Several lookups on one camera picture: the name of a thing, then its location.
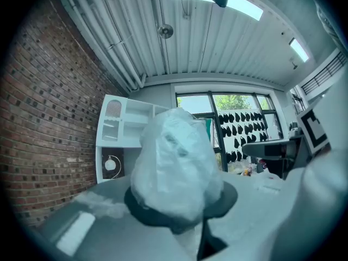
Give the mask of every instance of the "white plastic bag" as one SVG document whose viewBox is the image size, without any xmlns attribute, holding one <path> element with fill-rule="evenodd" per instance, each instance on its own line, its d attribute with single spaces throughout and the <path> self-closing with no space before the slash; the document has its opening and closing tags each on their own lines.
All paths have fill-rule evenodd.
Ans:
<svg viewBox="0 0 348 261">
<path fill-rule="evenodd" d="M 172 218 L 200 220 L 223 188 L 204 120 L 170 109 L 149 122 L 140 142 L 130 179 L 138 202 Z"/>
</svg>

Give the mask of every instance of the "brick wall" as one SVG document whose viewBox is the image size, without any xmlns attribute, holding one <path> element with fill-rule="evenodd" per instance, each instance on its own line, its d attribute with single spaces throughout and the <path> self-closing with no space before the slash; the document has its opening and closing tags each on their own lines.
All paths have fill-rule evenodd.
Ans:
<svg viewBox="0 0 348 261">
<path fill-rule="evenodd" d="M 96 184 L 100 108 L 122 90 L 59 0 L 30 11 L 1 75 L 2 183 L 18 217 L 38 225 Z"/>
</svg>

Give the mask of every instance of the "vent grille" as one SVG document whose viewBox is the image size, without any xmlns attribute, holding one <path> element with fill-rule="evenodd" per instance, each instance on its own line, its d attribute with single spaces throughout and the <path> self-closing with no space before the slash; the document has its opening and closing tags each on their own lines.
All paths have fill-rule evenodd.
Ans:
<svg viewBox="0 0 348 261">
<path fill-rule="evenodd" d="M 318 88 L 321 84 L 332 77 L 340 68 L 342 68 L 346 62 L 347 60 L 342 52 L 338 53 L 337 56 L 329 64 L 327 64 L 325 68 L 323 68 L 315 77 L 302 86 L 304 93 L 307 95 Z"/>
<path fill-rule="evenodd" d="M 122 104 L 119 101 L 110 101 L 105 115 L 107 117 L 119 118 L 121 115 Z"/>
</svg>

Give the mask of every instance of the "black railing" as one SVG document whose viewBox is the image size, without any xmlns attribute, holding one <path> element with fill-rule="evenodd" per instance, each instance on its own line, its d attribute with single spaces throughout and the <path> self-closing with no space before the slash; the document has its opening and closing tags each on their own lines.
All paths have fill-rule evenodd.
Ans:
<svg viewBox="0 0 348 261">
<path fill-rule="evenodd" d="M 315 77 L 302 86 L 304 93 L 307 95 L 314 89 L 318 88 L 321 84 L 332 77 L 340 68 L 346 64 L 347 60 L 342 54 L 338 53 L 337 56 L 323 68 Z"/>
</svg>

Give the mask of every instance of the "white cabinet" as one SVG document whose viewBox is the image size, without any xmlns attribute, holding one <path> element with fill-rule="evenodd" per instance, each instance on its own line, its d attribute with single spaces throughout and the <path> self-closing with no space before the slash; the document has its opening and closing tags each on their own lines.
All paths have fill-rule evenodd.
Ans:
<svg viewBox="0 0 348 261">
<path fill-rule="evenodd" d="M 102 147 L 140 148 L 140 134 L 156 115 L 168 108 L 124 97 L 105 95 L 96 138 L 97 182 L 107 181 L 102 173 Z"/>
</svg>

